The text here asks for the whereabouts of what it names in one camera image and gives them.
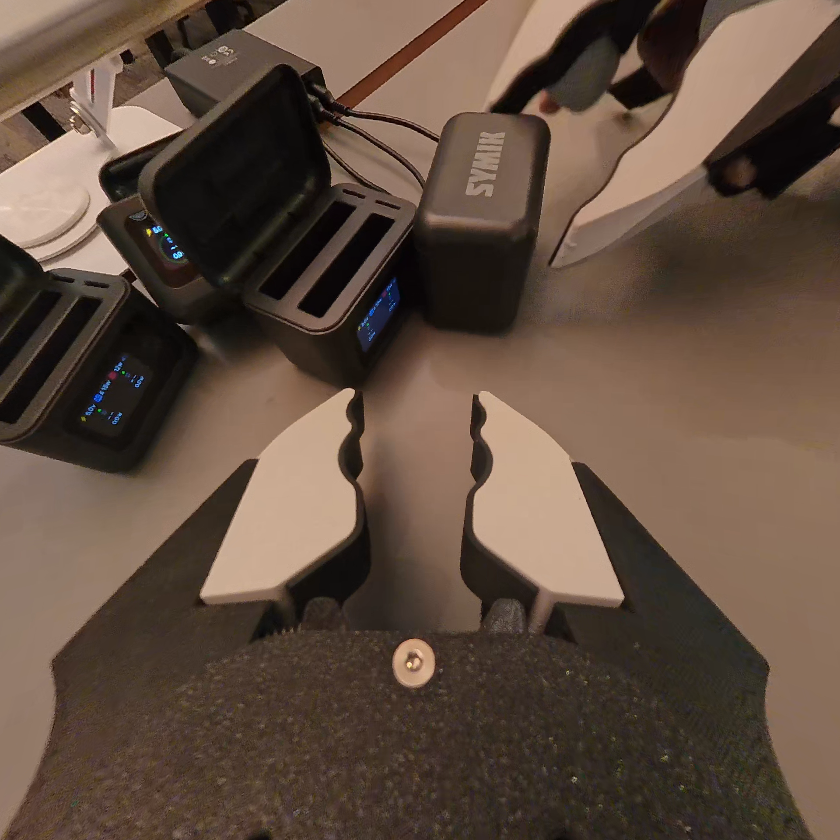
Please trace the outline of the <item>white stand base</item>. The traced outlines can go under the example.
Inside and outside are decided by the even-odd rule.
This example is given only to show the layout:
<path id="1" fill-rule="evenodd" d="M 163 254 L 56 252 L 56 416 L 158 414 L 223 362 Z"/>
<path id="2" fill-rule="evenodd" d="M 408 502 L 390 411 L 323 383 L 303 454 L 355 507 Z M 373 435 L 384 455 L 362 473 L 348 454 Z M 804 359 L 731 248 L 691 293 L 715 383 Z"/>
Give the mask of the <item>white stand base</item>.
<path id="1" fill-rule="evenodd" d="M 178 127 L 136 106 L 113 106 L 123 70 L 116 54 L 74 75 L 70 130 L 1 174 L 1 234 L 43 267 L 82 245 L 109 204 L 99 182 L 104 165 Z"/>

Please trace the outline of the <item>black multi-port power hub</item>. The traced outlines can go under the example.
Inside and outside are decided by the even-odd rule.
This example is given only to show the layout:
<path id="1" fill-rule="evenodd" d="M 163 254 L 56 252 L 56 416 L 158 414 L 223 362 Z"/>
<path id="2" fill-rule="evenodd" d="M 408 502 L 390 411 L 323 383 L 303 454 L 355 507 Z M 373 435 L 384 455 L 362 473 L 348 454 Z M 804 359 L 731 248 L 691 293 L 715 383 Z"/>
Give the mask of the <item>black multi-port power hub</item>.
<path id="1" fill-rule="evenodd" d="M 279 65 L 294 69 L 305 86 L 327 87 L 320 66 L 243 29 L 232 29 L 187 52 L 164 74 L 185 108 L 200 118 L 248 80 Z"/>

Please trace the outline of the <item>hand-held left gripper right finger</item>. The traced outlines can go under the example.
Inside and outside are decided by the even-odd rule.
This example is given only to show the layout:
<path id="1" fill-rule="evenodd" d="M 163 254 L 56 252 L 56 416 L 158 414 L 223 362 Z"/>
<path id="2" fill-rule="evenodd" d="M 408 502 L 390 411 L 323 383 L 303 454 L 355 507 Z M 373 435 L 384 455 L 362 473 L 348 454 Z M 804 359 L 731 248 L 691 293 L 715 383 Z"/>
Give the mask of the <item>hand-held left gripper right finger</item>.
<path id="1" fill-rule="evenodd" d="M 460 574 L 484 628 L 577 634 L 621 618 L 626 597 L 574 462 L 489 391 L 473 395 Z"/>

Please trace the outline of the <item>black battery charging case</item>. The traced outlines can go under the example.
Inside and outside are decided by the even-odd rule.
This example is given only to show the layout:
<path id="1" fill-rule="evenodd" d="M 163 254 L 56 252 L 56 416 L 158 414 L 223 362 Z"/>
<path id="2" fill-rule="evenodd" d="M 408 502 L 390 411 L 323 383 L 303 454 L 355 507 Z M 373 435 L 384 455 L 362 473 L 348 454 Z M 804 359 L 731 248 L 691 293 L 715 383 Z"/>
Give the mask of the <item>black battery charging case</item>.
<path id="1" fill-rule="evenodd" d="M 303 81 L 279 64 L 142 170 L 140 196 L 197 272 L 302 371 L 359 388 L 413 301 L 414 204 L 332 184 Z"/>
<path id="2" fill-rule="evenodd" d="M 179 134 L 119 154 L 99 170 L 108 204 L 98 225 L 154 303 L 180 324 L 207 326 L 243 312 L 242 301 L 212 286 L 171 234 L 145 208 L 139 190 L 142 169 Z"/>
<path id="3" fill-rule="evenodd" d="M 123 276 L 44 269 L 1 237 L 1 444 L 135 467 L 193 370 L 192 336 Z"/>
<path id="4" fill-rule="evenodd" d="M 413 227 L 425 319 L 502 333 L 539 233 L 550 129 L 530 114 L 462 112 L 439 137 Z"/>

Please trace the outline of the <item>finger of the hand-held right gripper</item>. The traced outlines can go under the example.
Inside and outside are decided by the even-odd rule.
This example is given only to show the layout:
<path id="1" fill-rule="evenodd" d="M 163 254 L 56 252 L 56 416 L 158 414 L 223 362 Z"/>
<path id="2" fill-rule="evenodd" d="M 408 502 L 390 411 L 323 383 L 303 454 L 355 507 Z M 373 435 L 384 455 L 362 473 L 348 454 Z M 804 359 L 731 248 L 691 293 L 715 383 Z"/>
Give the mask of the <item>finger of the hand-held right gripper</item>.
<path id="1" fill-rule="evenodd" d="M 550 266 L 588 259 L 658 221 L 709 168 L 838 81 L 839 3 L 751 4 L 700 28 L 681 84 L 650 131 L 572 217 Z"/>
<path id="2" fill-rule="evenodd" d="M 656 1 L 538 1 L 514 36 L 486 110 L 521 113 L 538 95 L 582 112 L 604 95 Z"/>

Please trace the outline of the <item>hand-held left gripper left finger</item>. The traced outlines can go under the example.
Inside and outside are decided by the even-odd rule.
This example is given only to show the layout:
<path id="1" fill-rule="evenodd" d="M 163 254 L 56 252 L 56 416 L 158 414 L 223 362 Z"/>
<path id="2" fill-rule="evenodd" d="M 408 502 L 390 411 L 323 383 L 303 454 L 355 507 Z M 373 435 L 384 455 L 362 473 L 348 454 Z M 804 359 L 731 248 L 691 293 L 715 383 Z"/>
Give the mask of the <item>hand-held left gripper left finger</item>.
<path id="1" fill-rule="evenodd" d="M 296 622 L 313 599 L 344 604 L 371 571 L 364 494 L 364 397 L 346 388 L 259 455 L 200 598 L 272 602 Z"/>

